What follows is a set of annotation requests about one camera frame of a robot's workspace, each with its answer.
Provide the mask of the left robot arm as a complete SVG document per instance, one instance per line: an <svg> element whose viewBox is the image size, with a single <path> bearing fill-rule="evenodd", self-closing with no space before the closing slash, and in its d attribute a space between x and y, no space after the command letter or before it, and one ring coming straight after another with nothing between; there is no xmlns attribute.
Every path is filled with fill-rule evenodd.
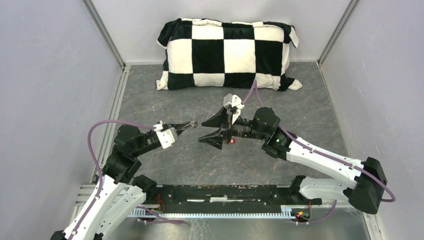
<svg viewBox="0 0 424 240"><path fill-rule="evenodd" d="M164 123L143 125L124 120L102 120L95 123L87 135L88 149L94 154L91 136L102 124L116 123L121 126L114 139L112 152L105 165L100 167L94 159L99 179L95 190L82 210L64 229L52 234L53 240L106 240L136 207L151 204L157 198L157 184L150 178L135 173L141 167L138 157L157 148L167 149L179 135L198 122Z"/></svg>

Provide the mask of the black and white checkered pillow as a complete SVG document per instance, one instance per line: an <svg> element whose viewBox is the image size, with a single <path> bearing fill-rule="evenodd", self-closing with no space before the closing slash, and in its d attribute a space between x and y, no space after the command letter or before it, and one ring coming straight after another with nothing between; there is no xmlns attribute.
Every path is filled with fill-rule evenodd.
<svg viewBox="0 0 424 240"><path fill-rule="evenodd" d="M157 43L165 50L158 90L248 89L253 83L275 91L302 87L286 75L290 48L299 45L291 24L178 18L163 26Z"/></svg>

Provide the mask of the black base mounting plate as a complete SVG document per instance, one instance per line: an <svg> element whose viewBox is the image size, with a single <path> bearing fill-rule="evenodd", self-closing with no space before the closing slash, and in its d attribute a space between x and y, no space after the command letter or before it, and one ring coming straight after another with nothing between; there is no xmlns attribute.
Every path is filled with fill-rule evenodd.
<svg viewBox="0 0 424 240"><path fill-rule="evenodd" d="M271 214L282 206L321 205L288 185L158 185L148 190L146 206L166 214Z"/></svg>

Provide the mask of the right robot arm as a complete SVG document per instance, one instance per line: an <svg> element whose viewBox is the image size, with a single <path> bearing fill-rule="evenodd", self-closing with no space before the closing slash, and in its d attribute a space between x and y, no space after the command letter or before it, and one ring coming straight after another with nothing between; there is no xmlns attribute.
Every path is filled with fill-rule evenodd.
<svg viewBox="0 0 424 240"><path fill-rule="evenodd" d="M288 191L293 203L302 204L307 199L339 200L364 213L378 213L388 183L379 160L349 158L316 147L291 132L284 132L279 127L280 121L269 107L257 109L251 120L234 118L230 110L222 107L201 124L217 130L198 140L219 150L224 144L232 144L236 137L263 140L261 148L270 157L305 165L329 176L328 179L297 176Z"/></svg>

